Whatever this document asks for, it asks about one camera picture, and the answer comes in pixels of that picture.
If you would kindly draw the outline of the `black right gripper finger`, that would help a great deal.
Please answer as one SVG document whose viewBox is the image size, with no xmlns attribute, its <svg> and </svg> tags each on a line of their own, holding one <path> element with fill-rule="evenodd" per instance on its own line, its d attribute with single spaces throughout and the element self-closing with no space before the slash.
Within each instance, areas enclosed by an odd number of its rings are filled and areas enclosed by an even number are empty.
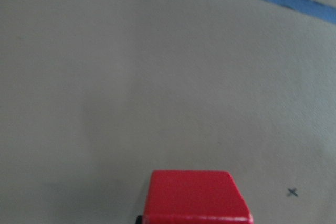
<svg viewBox="0 0 336 224">
<path fill-rule="evenodd" d="M 142 215 L 138 215 L 138 216 L 136 217 L 135 224 L 142 224 Z"/>
</svg>

